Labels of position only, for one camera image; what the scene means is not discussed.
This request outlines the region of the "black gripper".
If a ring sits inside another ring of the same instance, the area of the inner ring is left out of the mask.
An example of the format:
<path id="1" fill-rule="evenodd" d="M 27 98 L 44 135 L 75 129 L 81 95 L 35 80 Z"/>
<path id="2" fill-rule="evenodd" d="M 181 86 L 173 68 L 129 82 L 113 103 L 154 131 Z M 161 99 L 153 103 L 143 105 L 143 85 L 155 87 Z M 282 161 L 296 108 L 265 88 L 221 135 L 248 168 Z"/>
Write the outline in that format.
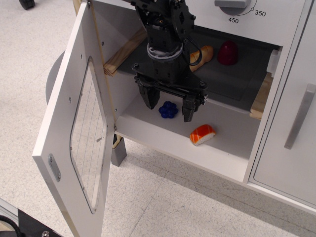
<path id="1" fill-rule="evenodd" d="M 160 92 L 183 98 L 184 122 L 191 122 L 200 105 L 207 101 L 207 83 L 191 72 L 182 61 L 158 62 L 149 60 L 134 63 L 135 82 L 149 109 L 154 109 L 160 99 Z"/>

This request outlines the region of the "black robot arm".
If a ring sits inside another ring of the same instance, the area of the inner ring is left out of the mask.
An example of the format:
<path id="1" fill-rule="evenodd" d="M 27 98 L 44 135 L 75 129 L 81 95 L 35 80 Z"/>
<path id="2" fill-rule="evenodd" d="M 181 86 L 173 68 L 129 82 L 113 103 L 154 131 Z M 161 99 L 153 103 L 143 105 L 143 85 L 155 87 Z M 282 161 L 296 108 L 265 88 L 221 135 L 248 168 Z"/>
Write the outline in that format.
<path id="1" fill-rule="evenodd" d="M 197 60 L 190 62 L 190 45 L 198 45 L 190 36 L 195 16 L 184 0 L 132 0 L 130 4 L 147 33 L 149 61 L 132 67 L 146 106 L 153 109 L 162 91 L 181 97 L 184 121 L 190 122 L 207 100 L 207 83 L 190 69 L 202 60 L 200 50 Z"/>

